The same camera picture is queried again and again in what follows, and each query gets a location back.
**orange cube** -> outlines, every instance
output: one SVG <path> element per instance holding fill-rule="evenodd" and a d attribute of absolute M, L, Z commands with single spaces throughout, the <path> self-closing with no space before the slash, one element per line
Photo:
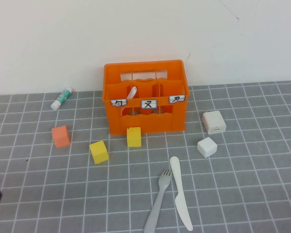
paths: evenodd
<path fill-rule="evenodd" d="M 67 126 L 63 125 L 52 129 L 52 137 L 56 147 L 70 145 L 70 137 Z"/>

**white wall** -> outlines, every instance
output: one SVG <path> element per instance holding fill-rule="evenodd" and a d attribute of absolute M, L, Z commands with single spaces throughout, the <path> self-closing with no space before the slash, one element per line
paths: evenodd
<path fill-rule="evenodd" d="M 162 59 L 189 84 L 291 80 L 291 0 L 0 0 L 0 94 L 99 90 L 105 63 Z"/>

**white plastic utensil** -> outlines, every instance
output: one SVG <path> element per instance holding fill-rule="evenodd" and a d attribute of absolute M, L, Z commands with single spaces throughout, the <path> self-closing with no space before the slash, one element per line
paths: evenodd
<path fill-rule="evenodd" d="M 134 96 L 136 95 L 137 93 L 137 87 L 133 86 L 132 89 L 130 90 L 128 96 L 126 97 L 126 99 L 132 99 L 134 98 Z"/>
<path fill-rule="evenodd" d="M 188 231 L 193 230 L 193 225 L 191 222 L 191 218 L 188 212 L 188 207 L 186 205 L 183 187 L 182 187 L 182 179 L 181 179 L 181 168 L 180 168 L 180 161 L 178 157 L 171 157 L 170 158 L 170 166 L 173 171 L 173 175 L 176 181 L 178 195 L 175 198 L 176 208 L 178 210 L 179 216 Z"/>

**yellow cube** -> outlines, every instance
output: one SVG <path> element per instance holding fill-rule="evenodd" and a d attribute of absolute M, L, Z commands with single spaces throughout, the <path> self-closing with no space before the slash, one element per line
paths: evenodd
<path fill-rule="evenodd" d="M 108 151 L 103 141 L 89 145 L 95 164 L 109 160 Z"/>
<path fill-rule="evenodd" d="M 127 146 L 140 147 L 141 146 L 141 128 L 133 127 L 127 129 Z"/>

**white plastic cube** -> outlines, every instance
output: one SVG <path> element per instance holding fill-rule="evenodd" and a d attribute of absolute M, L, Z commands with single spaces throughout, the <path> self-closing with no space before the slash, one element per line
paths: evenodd
<path fill-rule="evenodd" d="M 203 122 L 208 134 L 223 133 L 226 130 L 226 124 L 220 111 L 204 113 Z"/>
<path fill-rule="evenodd" d="M 210 138 L 207 137 L 197 143 L 198 151 L 205 157 L 209 157 L 217 152 L 218 145 Z"/>

